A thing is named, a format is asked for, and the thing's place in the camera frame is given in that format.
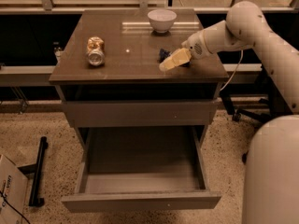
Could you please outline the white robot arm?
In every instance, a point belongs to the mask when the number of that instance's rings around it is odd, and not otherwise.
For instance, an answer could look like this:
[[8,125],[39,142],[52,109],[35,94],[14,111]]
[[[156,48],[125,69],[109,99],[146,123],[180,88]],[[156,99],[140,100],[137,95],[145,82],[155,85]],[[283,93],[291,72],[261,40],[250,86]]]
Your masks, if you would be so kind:
[[272,31],[255,4],[191,36],[163,62],[165,72],[219,51],[253,49],[291,110],[253,136],[246,159],[242,224],[299,224],[299,53]]

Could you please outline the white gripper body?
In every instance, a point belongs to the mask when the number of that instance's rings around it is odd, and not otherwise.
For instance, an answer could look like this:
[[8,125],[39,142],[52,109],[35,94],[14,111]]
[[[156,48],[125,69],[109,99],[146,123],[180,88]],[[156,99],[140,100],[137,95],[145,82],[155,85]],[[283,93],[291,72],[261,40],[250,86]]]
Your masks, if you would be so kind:
[[181,46],[188,49],[192,58],[201,60],[211,55],[205,41],[205,32],[203,30],[191,35]]

